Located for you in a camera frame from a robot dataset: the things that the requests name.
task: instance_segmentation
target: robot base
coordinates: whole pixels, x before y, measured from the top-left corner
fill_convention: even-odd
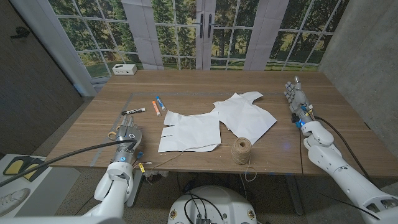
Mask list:
[[[197,187],[190,192],[213,203],[221,212],[226,224],[257,224],[252,205],[244,197],[231,189],[208,185]],[[190,224],[184,212],[184,205],[190,199],[191,195],[185,194],[174,202],[170,209],[168,224]],[[186,207],[187,215],[194,224],[223,223],[216,208],[210,203],[203,201],[207,211],[207,219],[205,219],[205,209],[202,202],[199,199],[195,199],[195,202],[201,213],[201,219],[198,219],[198,209],[193,200],[189,201]]]

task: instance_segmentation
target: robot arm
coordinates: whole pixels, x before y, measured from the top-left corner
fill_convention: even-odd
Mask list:
[[[292,112],[292,122],[307,136],[303,143],[311,162],[327,172],[357,207],[378,218],[361,212],[366,223],[396,222],[398,197],[379,190],[342,158],[333,144],[333,135],[311,116],[312,105],[301,90],[298,77],[295,82],[296,85],[288,82],[284,93]]]
[[[123,217],[124,203],[132,192],[132,162],[134,152],[141,142],[142,133],[133,123],[133,117],[125,116],[116,134],[116,140],[135,139],[133,143],[118,145],[112,163],[95,189],[94,198],[102,201],[84,216]]]

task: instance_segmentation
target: door handle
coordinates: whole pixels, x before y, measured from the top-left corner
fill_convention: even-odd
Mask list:
[[[203,37],[203,14],[200,15],[200,22],[192,22],[192,24],[200,25],[200,38]]]
[[[211,22],[211,14],[209,15],[209,32],[207,33],[207,37],[210,38],[211,26],[220,26],[221,24],[214,24]]]
[[[10,36],[12,39],[20,39],[23,37],[27,37],[30,34],[30,31],[25,27],[17,27],[16,29],[17,35]]]

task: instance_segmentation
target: window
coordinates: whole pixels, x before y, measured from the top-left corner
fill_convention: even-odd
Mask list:
[[[152,0],[165,69],[196,69],[196,0]]]
[[[259,0],[217,0],[212,70],[243,70]]]
[[[110,77],[117,63],[135,63],[142,68],[119,0],[49,3],[92,78]]]
[[[272,71],[316,71],[348,0],[289,1],[266,65]]]

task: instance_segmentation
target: sneaker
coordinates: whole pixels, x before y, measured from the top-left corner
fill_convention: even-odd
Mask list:
[[[13,211],[14,208],[18,207],[29,195],[30,189],[24,188],[17,190],[12,194],[0,197],[0,217]]]

